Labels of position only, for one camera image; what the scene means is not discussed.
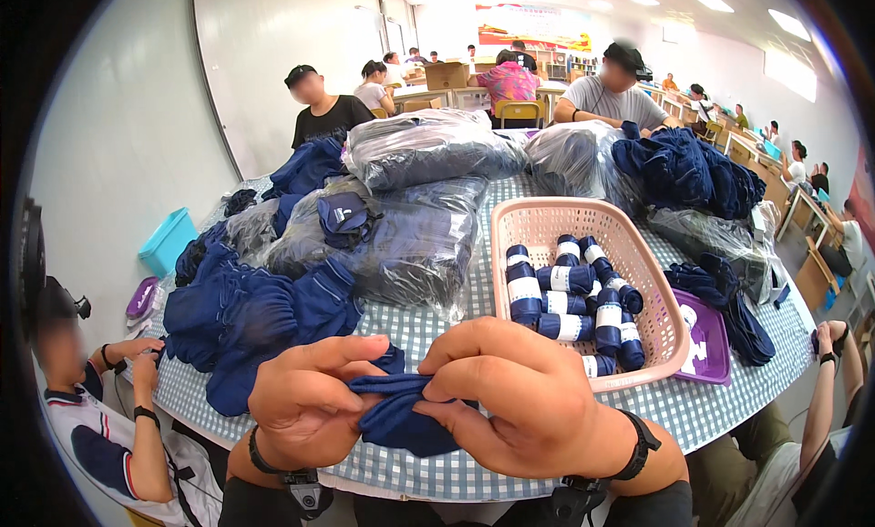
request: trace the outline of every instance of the gray t-shirt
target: gray t-shirt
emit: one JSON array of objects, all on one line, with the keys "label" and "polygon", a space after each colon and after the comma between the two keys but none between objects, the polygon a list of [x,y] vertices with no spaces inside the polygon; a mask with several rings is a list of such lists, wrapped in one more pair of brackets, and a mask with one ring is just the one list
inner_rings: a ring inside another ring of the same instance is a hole
[{"label": "gray t-shirt", "polygon": [[601,77],[580,77],[562,96],[574,103],[575,109],[601,117],[638,123],[639,128],[654,129],[669,114],[662,110],[647,93],[637,87],[614,94],[604,87]]}]

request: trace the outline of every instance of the window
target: window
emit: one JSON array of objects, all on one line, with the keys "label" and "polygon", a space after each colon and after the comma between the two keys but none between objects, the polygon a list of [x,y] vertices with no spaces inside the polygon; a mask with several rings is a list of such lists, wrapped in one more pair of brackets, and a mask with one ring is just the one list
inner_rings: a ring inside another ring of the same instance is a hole
[{"label": "window", "polygon": [[778,50],[766,52],[763,73],[766,74],[766,77],[774,79],[809,102],[814,103],[817,92],[817,75],[813,69],[803,62],[799,62],[792,55]]}]

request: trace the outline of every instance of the purple tray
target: purple tray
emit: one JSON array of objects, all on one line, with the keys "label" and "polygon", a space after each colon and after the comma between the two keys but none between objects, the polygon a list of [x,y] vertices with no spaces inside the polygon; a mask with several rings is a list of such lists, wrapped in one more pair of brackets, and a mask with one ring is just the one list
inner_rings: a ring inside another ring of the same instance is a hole
[{"label": "purple tray", "polygon": [[679,305],[687,305],[695,311],[697,318],[693,326],[692,338],[695,342],[705,341],[708,357],[704,360],[693,358],[696,375],[677,371],[674,376],[697,382],[709,382],[730,386],[731,363],[729,361],[729,339],[726,337],[726,326],[723,316],[707,306],[692,293],[674,290],[674,298]]}]

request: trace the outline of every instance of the ceiling light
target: ceiling light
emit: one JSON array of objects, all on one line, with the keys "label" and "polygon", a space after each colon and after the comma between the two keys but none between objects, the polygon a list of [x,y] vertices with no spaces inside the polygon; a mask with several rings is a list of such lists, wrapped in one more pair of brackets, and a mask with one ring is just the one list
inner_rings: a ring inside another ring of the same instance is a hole
[{"label": "ceiling light", "polygon": [[639,5],[645,5],[645,6],[657,6],[657,5],[659,5],[659,1],[656,1],[656,0],[630,0],[630,1],[632,1],[633,3],[637,3]]},{"label": "ceiling light", "polygon": [[596,10],[610,10],[613,8],[613,5],[607,1],[590,1],[590,7]]},{"label": "ceiling light", "polygon": [[793,35],[801,39],[807,41],[811,40],[811,37],[808,36],[808,32],[805,31],[803,23],[796,18],[772,9],[769,9],[768,13],[772,15],[774,21],[778,22],[778,26],[781,26],[784,31],[787,31],[788,33],[793,33]]},{"label": "ceiling light", "polygon": [[707,6],[711,10],[719,10],[720,12],[735,12],[729,5],[723,2],[723,0],[696,0],[702,5]]}]

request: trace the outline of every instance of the black cap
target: black cap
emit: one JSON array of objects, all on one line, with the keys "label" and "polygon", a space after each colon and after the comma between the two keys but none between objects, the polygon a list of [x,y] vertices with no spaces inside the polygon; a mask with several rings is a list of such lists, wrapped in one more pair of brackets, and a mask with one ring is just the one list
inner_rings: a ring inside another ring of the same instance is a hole
[{"label": "black cap", "polygon": [[312,71],[313,73],[316,73],[316,69],[313,69],[313,66],[293,67],[291,69],[291,71],[289,72],[289,76],[285,78],[283,83],[285,83],[285,86],[287,88],[291,88],[291,87],[295,86],[295,83],[300,81],[304,77],[304,75],[306,75],[310,71]]}]

